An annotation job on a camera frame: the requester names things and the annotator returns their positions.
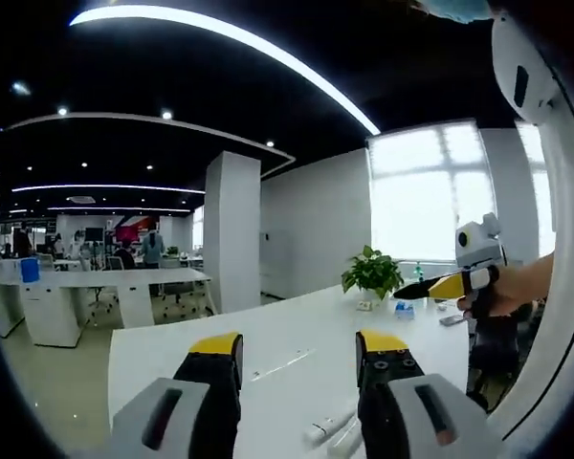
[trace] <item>green plant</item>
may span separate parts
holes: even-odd
[[[372,290],[380,299],[384,299],[387,292],[404,285],[398,264],[389,255],[374,251],[370,246],[364,246],[362,253],[352,257],[351,261],[351,269],[342,273],[345,293],[357,285],[360,290]]]

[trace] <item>led light strip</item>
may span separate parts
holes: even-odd
[[[191,212],[186,208],[89,208],[89,207],[70,207],[70,208],[47,208],[47,210],[149,210],[153,212]]]
[[[206,194],[206,191],[199,189],[171,188],[169,186],[142,186],[142,185],[42,185],[42,186],[24,186],[14,188],[11,191],[18,193],[20,191],[34,191],[36,189],[57,189],[57,188],[129,188],[129,189],[153,189],[156,191],[177,191],[179,193]]]
[[[283,65],[297,72],[311,83],[321,89],[330,98],[335,100],[351,116],[357,120],[368,132],[376,136],[381,133],[378,127],[355,106],[343,93],[334,87],[329,81],[304,64],[301,60],[293,57],[289,53],[281,50],[263,38],[247,32],[227,22],[220,21],[213,17],[205,16],[192,11],[177,10],[167,7],[154,7],[148,5],[119,5],[114,7],[101,7],[84,11],[70,23],[71,26],[84,22],[97,21],[101,19],[115,19],[125,17],[141,17],[146,19],[159,19],[163,21],[178,22],[193,27],[199,27],[207,31],[219,33],[233,40],[250,46],[261,53],[277,60]]]

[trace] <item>blue mask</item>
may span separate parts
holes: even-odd
[[[434,16],[468,24],[493,17],[487,0],[419,0]]]

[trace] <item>ceiling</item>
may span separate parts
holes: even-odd
[[[220,34],[142,18],[68,27],[80,12],[122,5],[121,0],[20,2],[16,9],[4,3],[0,212],[27,208],[37,215],[48,207],[71,206],[66,199],[74,195],[92,196],[98,205],[111,207],[193,210],[203,203],[203,195],[138,189],[11,190],[62,184],[201,190],[206,167],[225,150],[258,158],[262,172],[268,172],[285,162],[263,147],[268,140],[295,157],[288,166],[295,167],[360,148],[369,136],[302,76]],[[485,126],[512,122],[513,112],[493,74],[490,23],[463,26],[387,0],[342,3],[318,1],[304,9],[287,0],[155,2],[221,19],[274,43],[329,80],[382,132],[463,118]],[[25,82],[31,93],[17,95],[12,90],[16,81]],[[236,137],[226,139],[171,121],[105,115],[55,117],[9,129],[24,120],[55,115],[62,106],[70,113],[158,119],[169,110],[175,121]]]

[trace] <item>gray floor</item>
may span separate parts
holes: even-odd
[[[188,319],[187,308],[179,307],[173,299],[153,298],[156,323]],[[274,301],[261,297],[261,304]],[[99,312],[97,319],[97,325],[90,323],[83,331],[75,349],[34,346],[25,321],[1,339],[11,371],[30,407],[67,452],[98,446],[109,434],[108,354],[112,332],[121,328],[119,306],[115,305],[109,314]]]

